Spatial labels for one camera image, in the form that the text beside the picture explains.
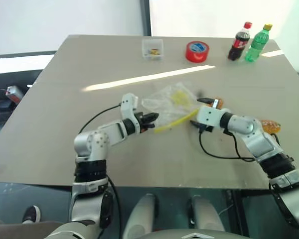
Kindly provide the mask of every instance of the black cable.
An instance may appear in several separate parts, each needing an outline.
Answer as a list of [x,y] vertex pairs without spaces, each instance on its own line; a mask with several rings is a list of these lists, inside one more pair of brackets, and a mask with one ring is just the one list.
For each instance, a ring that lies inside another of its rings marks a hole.
[[111,185],[111,187],[112,187],[112,189],[113,189],[114,195],[115,195],[115,197],[116,197],[116,203],[117,203],[117,205],[118,205],[118,214],[119,214],[119,239],[121,239],[121,238],[122,238],[122,235],[123,235],[123,234],[122,234],[122,228],[123,228],[123,226],[122,226],[122,208],[121,208],[121,200],[120,200],[120,198],[119,198],[118,191],[116,190],[116,187],[115,187],[113,181],[111,180],[111,178],[110,178],[108,175],[107,175],[107,177],[108,177],[109,183],[110,183],[110,185]]
[[247,158],[247,157],[242,157],[240,156],[239,154],[239,151],[238,151],[238,143],[237,143],[237,139],[236,137],[234,136],[234,134],[231,135],[233,138],[234,138],[234,142],[235,142],[235,151],[236,151],[236,154],[238,155],[238,157],[242,160],[244,160],[245,162],[253,162],[255,161],[254,158]]
[[117,107],[119,107],[119,106],[121,106],[121,104],[118,104],[118,105],[116,105],[116,106],[110,107],[110,108],[108,108],[108,109],[106,109],[106,110],[103,110],[103,111],[99,112],[97,115],[93,116],[89,121],[87,121],[87,122],[85,123],[85,125],[83,125],[83,127],[82,127],[82,128],[80,129],[80,131],[79,131],[79,134],[82,133],[82,131],[84,130],[84,128],[85,128],[85,127],[86,127],[92,120],[94,120],[97,116],[99,116],[99,115],[105,113],[106,111],[115,109],[115,108],[117,108]]
[[99,234],[99,236],[98,236],[98,239],[101,238],[101,236],[103,235],[103,233],[104,233],[104,230],[101,230],[101,232],[100,232],[100,234]]
[[275,138],[276,142],[280,145],[278,136],[275,133],[271,133],[270,135],[273,136]]
[[206,149],[204,148],[204,146],[203,146],[203,144],[201,142],[201,135],[202,135],[202,133],[199,134],[199,144],[200,144],[200,147],[209,156],[212,156],[214,158],[220,158],[220,159],[242,159],[242,160],[244,160],[246,162],[252,162],[252,161],[254,161],[254,158],[247,158],[247,157],[241,157],[240,156],[240,154],[238,152],[238,147],[237,147],[237,140],[236,140],[235,137],[234,137],[235,149],[237,149],[236,153],[237,153],[237,155],[239,155],[239,157],[222,157],[222,156],[217,156],[217,155],[211,154],[211,153],[209,153],[209,152],[206,151]]
[[[112,110],[112,109],[115,109],[115,108],[117,108],[117,107],[119,107],[119,106],[121,106],[121,103],[120,104],[118,104],[118,105],[116,105],[116,106],[113,106],[113,107],[110,107],[110,108],[108,108],[108,109],[106,109],[106,110],[103,110],[103,111],[101,111],[101,112],[99,112],[98,114],[96,114],[95,116],[93,116],[89,121],[87,121],[84,125],[83,125],[83,127],[80,129],[80,131],[79,131],[79,134],[80,133],[82,133],[82,131],[84,130],[84,128],[92,121],[92,120],[94,120],[97,116],[99,116],[99,115],[101,115],[101,114],[103,114],[103,113],[105,113],[106,111],[109,111],[109,110]],[[111,180],[111,178],[107,175],[107,177],[108,177],[108,180],[109,180],[109,183],[110,183],[110,185],[111,185],[111,187],[112,187],[112,189],[113,189],[113,192],[114,192],[114,195],[115,195],[115,198],[116,198],[116,202],[117,202],[117,205],[118,205],[118,214],[119,214],[119,239],[121,239],[122,238],[122,208],[121,208],[121,201],[120,201],[120,198],[119,198],[119,194],[118,194],[118,192],[117,192],[117,190],[116,190],[116,187],[115,187],[115,185],[114,185],[114,183],[113,183],[113,181]]]

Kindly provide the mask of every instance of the gray tabletop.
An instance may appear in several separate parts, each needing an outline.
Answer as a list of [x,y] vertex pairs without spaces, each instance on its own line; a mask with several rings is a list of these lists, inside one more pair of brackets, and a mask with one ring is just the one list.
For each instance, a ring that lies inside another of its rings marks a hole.
[[[284,55],[261,56],[255,63],[232,62],[226,57],[232,39],[162,37],[164,58],[148,61],[142,58],[143,38],[73,35],[65,40],[0,133],[0,182],[71,185],[73,139],[87,120],[117,104],[125,93],[141,99],[177,82],[194,94],[222,97],[224,107],[238,115],[281,123],[282,147],[299,167],[299,76]],[[192,40],[209,44],[205,62],[186,60],[185,46]],[[278,46],[270,41],[264,52],[276,50]],[[214,67],[84,91],[91,85],[203,65]],[[100,116],[86,130],[116,119],[119,110]],[[206,133],[203,142],[210,152],[235,155],[231,137],[221,131]],[[241,141],[239,149],[249,156]],[[108,174],[118,186],[256,189],[268,185],[255,162],[205,155],[197,130],[187,122],[167,132],[132,135],[111,148]]]

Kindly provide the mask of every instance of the red object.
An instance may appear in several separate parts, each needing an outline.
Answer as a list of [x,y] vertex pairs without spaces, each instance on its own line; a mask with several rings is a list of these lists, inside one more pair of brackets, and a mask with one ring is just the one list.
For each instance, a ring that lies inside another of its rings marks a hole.
[[251,27],[252,23],[249,21],[245,22],[244,28],[249,29]]
[[15,102],[16,104],[19,104],[21,99],[19,99],[17,96],[15,95],[11,95],[10,96],[10,100],[12,100],[13,102]]
[[250,39],[249,29],[251,25],[251,22],[246,21],[244,24],[244,28],[236,34],[234,43],[228,53],[228,59],[235,61],[241,57],[245,46]]
[[191,62],[203,62],[207,59],[209,46],[202,41],[191,41],[186,46],[186,58]]

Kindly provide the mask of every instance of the bottle label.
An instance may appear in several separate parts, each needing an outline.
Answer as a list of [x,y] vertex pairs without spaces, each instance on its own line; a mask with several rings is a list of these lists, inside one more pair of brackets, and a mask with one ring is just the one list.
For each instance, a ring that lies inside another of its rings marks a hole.
[[248,40],[247,41],[241,41],[241,40],[235,39],[234,43],[233,43],[233,46],[235,48],[244,48],[245,45],[247,44],[247,42],[248,42]]
[[265,46],[265,44],[259,43],[257,41],[253,41],[251,43],[251,47],[253,47],[253,48],[257,49],[257,50],[262,50],[264,48],[264,46]]

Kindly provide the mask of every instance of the black shoe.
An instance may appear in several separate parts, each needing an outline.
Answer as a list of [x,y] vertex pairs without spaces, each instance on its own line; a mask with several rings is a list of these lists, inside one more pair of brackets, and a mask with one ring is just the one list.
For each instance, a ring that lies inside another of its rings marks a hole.
[[41,211],[39,207],[33,205],[28,207],[23,215],[22,223],[38,223],[41,220]]

